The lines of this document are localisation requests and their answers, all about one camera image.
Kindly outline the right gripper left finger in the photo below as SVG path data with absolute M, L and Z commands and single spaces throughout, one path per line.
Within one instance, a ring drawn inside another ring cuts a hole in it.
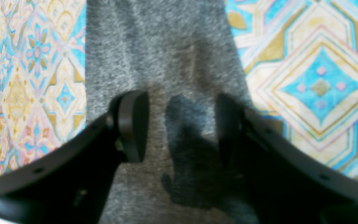
M 121 163 L 141 163 L 149 95 L 128 91 L 74 139 L 0 176 L 0 224 L 97 224 Z

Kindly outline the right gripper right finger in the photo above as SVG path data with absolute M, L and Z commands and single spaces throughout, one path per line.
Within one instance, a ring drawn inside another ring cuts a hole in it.
M 221 162 L 245 178 L 260 224 L 358 224 L 358 181 L 298 150 L 231 95 L 217 95 L 215 121 Z

